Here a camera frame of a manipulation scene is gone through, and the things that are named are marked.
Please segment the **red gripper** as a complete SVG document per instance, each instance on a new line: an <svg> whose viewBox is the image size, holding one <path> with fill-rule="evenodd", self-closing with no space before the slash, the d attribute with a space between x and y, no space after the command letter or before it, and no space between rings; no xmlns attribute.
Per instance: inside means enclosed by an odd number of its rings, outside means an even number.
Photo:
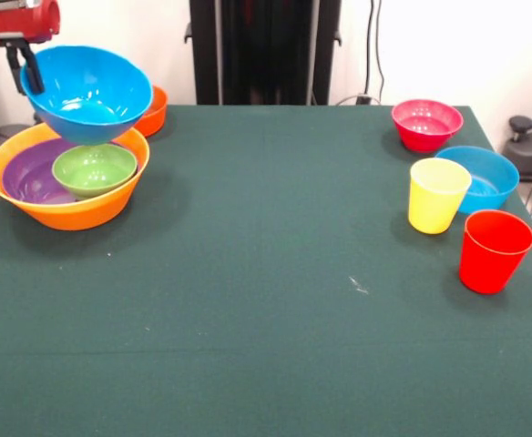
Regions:
<svg viewBox="0 0 532 437"><path fill-rule="evenodd" d="M46 1L0 1L0 44L11 39L25 39L28 43L42 44L49 41L60 30L60 8L56 0ZM31 94L42 94L44 82L36 55L27 42L19 48L26 60L24 77ZM6 57L17 92L24 94L20 80L18 50L6 46Z"/></svg>

